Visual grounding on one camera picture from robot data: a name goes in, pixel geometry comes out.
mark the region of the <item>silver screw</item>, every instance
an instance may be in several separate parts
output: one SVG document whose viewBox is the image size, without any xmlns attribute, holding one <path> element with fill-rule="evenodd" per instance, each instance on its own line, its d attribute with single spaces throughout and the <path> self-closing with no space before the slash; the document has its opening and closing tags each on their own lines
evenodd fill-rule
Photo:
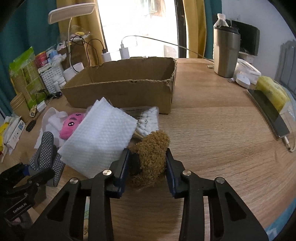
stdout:
<svg viewBox="0 0 296 241">
<path fill-rule="evenodd" d="M 70 179 L 71 184 L 76 184 L 77 182 L 78 182 L 78 179 L 75 177 Z"/>
<path fill-rule="evenodd" d="M 112 173 L 111 170 L 104 170 L 103 171 L 103 175 L 105 175 L 105 176 L 109 176 L 109 175 L 111 175 L 111 173 Z"/>
<path fill-rule="evenodd" d="M 189 171 L 189 170 L 184 170 L 182 173 L 183 173 L 184 176 L 190 176 L 191 175 L 191 171 Z"/>
<path fill-rule="evenodd" d="M 225 179 L 222 177 L 217 177 L 216 181 L 220 184 L 223 184 L 225 182 Z"/>
</svg>

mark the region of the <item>brown fuzzy object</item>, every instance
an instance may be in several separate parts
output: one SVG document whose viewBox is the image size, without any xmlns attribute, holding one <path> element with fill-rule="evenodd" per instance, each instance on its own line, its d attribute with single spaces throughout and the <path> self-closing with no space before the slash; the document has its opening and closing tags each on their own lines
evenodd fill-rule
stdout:
<svg viewBox="0 0 296 241">
<path fill-rule="evenodd" d="M 153 186 L 165 170 L 165 154 L 170 138 L 164 131 L 153 131 L 141 142 L 130 147 L 140 157 L 142 172 L 131 178 L 132 185 L 137 187 Z"/>
</svg>

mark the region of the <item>desk lamp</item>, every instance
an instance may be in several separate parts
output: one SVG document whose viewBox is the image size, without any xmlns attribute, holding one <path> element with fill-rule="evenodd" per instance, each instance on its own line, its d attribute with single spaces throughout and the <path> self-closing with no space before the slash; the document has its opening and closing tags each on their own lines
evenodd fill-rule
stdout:
<svg viewBox="0 0 296 241">
<path fill-rule="evenodd" d="M 69 62 L 70 66 L 73 68 L 71 64 L 71 51 L 70 51 L 70 24 L 71 20 L 74 17 L 79 17 L 83 15 L 91 14 L 94 11 L 95 3 L 81 3 L 70 5 L 66 7 L 57 8 L 52 10 L 48 14 L 48 24 L 57 23 L 66 19 L 70 19 L 68 26 L 68 53 L 69 53 Z"/>
</svg>

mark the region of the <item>teal curtain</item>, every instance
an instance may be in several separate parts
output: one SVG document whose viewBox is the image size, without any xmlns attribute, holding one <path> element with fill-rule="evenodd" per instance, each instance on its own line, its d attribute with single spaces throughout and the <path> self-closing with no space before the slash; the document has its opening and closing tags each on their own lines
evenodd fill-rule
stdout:
<svg viewBox="0 0 296 241">
<path fill-rule="evenodd" d="M 207 25 L 207 41 L 205 45 L 205 57 L 213 59 L 213 44 L 214 44 L 214 30 L 213 30 L 213 15 L 222 13 L 221 0 L 205 0 L 205 18 Z"/>
<path fill-rule="evenodd" d="M 59 26 L 47 23 L 48 13 L 56 8 L 56 0 L 26 0 L 0 34 L 0 108 L 6 115 L 11 115 L 10 101 L 15 97 L 9 63 L 31 46 L 38 54 L 57 44 Z"/>
</svg>

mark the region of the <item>wood grain tabletop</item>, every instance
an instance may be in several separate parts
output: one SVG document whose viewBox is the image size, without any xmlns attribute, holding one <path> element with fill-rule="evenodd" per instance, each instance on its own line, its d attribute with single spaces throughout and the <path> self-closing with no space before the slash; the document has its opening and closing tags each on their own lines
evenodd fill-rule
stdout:
<svg viewBox="0 0 296 241">
<path fill-rule="evenodd" d="M 296 154 L 276 141 L 244 88 L 208 69 L 200 59 L 178 59 L 172 111 L 160 115 L 160 129 L 171 139 L 174 159 L 200 177 L 224 177 L 265 228 L 296 197 Z M 62 97 L 50 106 L 68 114 L 72 108 Z M 23 132 L 16 149 L 0 164 L 0 171 L 35 152 L 41 120 L 32 132 Z M 41 213 L 71 178 L 85 179 L 66 166 L 57 188 L 46 187 Z M 205 200 L 205 240 L 209 240 L 209 212 Z M 115 240 L 178 240 L 183 200 L 172 198 L 165 178 L 155 187 L 127 187 L 121 199 L 111 200 Z"/>
</svg>

